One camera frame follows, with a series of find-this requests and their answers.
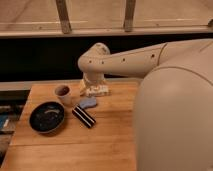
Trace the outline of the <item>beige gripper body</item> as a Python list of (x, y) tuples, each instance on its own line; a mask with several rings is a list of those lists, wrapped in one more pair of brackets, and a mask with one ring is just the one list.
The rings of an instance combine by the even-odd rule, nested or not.
[(109, 94), (109, 88), (103, 74), (84, 73), (79, 83), (81, 96), (105, 96)]

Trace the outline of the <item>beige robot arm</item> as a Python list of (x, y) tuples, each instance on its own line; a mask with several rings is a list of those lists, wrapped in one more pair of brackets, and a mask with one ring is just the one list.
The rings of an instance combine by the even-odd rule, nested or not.
[(213, 38), (114, 54), (96, 43), (78, 67), (88, 80), (141, 79), (133, 108), (137, 171), (213, 171)]

